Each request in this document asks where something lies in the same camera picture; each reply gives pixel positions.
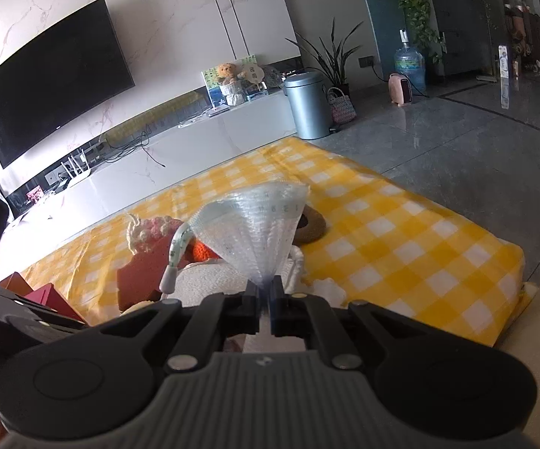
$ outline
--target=pink crochet toy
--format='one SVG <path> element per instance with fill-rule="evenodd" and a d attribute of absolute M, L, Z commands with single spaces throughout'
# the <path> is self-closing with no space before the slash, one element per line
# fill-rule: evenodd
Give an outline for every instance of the pink crochet toy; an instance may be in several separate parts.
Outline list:
<path fill-rule="evenodd" d="M 131 253 L 149 253 L 156 242 L 167 235 L 175 234 L 182 221 L 170 216 L 157 216 L 142 220 L 134 214 L 129 214 L 131 222 L 126 229 L 126 241 Z"/>

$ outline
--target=gray cabinet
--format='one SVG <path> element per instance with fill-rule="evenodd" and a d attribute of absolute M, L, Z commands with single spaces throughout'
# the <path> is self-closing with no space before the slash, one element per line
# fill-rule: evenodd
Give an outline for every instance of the gray cabinet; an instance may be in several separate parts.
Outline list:
<path fill-rule="evenodd" d="M 445 43 L 442 65 L 435 72 L 450 76 L 490 67 L 490 39 L 480 0 L 432 0 L 432 25 Z"/>

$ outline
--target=wall socket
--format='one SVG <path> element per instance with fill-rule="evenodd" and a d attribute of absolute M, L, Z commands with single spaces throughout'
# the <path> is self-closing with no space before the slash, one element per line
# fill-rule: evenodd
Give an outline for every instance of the wall socket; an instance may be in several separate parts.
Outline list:
<path fill-rule="evenodd" d="M 359 58 L 359 67 L 372 67 L 374 65 L 374 56 L 368 55 L 367 57 Z"/>

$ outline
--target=tiled floor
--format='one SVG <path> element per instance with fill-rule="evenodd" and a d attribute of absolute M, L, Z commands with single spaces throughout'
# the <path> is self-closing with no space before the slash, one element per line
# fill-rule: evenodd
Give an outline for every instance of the tiled floor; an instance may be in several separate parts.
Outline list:
<path fill-rule="evenodd" d="M 350 157 L 521 246 L 540 283 L 540 76 L 475 79 L 395 107 L 386 91 L 355 100 L 359 117 L 315 145 Z"/>

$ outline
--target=marble wall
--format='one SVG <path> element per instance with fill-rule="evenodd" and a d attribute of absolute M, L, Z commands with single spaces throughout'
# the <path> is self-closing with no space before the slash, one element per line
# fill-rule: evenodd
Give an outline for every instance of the marble wall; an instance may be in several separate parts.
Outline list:
<path fill-rule="evenodd" d="M 52 24 L 94 0 L 0 0 L 0 64 Z M 200 87 L 200 71 L 256 54 L 262 63 L 298 55 L 284 0 L 106 0 L 136 86 L 42 140 L 6 170 L 11 192 L 103 131 Z"/>

